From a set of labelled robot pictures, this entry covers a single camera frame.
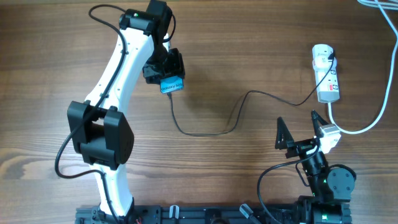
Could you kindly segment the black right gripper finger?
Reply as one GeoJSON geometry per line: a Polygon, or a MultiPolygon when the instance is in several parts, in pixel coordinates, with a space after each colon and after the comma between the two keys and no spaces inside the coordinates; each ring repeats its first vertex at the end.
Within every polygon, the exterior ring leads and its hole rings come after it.
{"type": "Polygon", "coordinates": [[[322,137],[323,134],[320,131],[320,127],[324,126],[324,125],[328,125],[328,122],[325,121],[315,110],[312,110],[311,118],[312,118],[312,124],[313,124],[313,129],[314,129],[315,135],[317,137],[322,137]]]}
{"type": "Polygon", "coordinates": [[[294,144],[294,139],[282,117],[277,118],[277,134],[275,149],[288,149],[294,144]]]}

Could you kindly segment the smartphone with teal screen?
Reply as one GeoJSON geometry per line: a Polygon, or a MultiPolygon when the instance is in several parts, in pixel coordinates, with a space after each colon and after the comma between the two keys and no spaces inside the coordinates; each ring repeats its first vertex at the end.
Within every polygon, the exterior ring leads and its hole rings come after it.
{"type": "Polygon", "coordinates": [[[173,91],[179,91],[182,90],[183,88],[184,88],[183,79],[178,76],[165,78],[160,81],[160,92],[162,94],[171,93],[173,91]]]}

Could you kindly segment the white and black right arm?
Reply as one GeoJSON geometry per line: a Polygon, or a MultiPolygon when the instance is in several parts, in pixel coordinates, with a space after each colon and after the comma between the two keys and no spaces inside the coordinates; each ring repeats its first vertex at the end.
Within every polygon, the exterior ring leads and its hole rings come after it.
{"type": "Polygon", "coordinates": [[[277,119],[276,149],[285,149],[286,158],[298,157],[307,178],[311,196],[300,196],[292,219],[295,223],[351,223],[349,202],[356,173],[343,164],[329,165],[325,154],[341,138],[340,130],[311,112],[314,137],[295,141],[284,120],[277,119]]]}

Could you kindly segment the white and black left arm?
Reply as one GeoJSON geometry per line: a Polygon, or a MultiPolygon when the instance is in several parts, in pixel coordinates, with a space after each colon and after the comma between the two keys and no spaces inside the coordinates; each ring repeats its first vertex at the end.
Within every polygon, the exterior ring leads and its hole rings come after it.
{"type": "Polygon", "coordinates": [[[127,9],[115,29],[114,52],[94,89],[84,102],[73,101],[67,110],[76,153],[96,177],[102,223],[132,223],[134,197],[127,183],[126,162],[134,134],[126,119],[129,100],[139,76],[160,87],[161,93],[183,89],[182,54],[171,48],[170,25],[175,16],[164,1],[150,1],[145,11],[127,9]]]}

